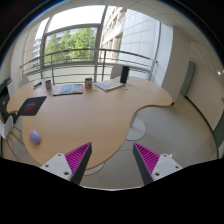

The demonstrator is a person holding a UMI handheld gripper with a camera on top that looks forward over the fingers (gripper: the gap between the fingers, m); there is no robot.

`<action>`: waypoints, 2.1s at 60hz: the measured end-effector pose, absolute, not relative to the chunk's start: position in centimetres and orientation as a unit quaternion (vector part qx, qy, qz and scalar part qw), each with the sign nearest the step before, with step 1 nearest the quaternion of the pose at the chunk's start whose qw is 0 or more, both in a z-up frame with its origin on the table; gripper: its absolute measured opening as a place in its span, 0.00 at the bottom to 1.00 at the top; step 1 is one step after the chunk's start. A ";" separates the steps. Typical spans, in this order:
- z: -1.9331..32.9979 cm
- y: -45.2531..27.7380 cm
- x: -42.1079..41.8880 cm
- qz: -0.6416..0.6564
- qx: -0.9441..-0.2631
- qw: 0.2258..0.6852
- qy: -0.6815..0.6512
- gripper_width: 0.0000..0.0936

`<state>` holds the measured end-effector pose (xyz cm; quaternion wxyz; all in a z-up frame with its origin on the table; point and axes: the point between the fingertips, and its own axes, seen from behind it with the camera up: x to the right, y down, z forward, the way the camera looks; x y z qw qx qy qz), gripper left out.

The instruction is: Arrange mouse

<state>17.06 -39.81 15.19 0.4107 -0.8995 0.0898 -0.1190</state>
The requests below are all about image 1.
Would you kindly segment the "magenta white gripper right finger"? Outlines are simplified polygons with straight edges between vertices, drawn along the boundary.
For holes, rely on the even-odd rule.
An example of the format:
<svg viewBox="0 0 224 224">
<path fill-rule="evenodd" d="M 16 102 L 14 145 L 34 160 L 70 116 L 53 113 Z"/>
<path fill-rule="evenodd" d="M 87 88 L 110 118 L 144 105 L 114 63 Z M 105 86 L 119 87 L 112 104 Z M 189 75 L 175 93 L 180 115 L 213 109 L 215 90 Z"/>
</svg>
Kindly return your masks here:
<svg viewBox="0 0 224 224">
<path fill-rule="evenodd" d="M 168 154 L 158 154 L 138 143 L 133 144 L 133 154 L 145 185 L 182 169 Z"/>
</svg>

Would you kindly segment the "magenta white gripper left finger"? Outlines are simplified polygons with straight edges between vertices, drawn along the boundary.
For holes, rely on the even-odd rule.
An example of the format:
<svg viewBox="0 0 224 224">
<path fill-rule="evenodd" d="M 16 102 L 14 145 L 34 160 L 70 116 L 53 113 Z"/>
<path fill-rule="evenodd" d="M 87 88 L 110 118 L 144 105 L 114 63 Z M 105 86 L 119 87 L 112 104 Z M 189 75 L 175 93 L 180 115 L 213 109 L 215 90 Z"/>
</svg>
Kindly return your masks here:
<svg viewBox="0 0 224 224">
<path fill-rule="evenodd" d="M 66 154 L 57 153 L 42 165 L 41 168 L 51 174 L 79 185 L 91 154 L 92 144 L 86 143 Z"/>
</svg>

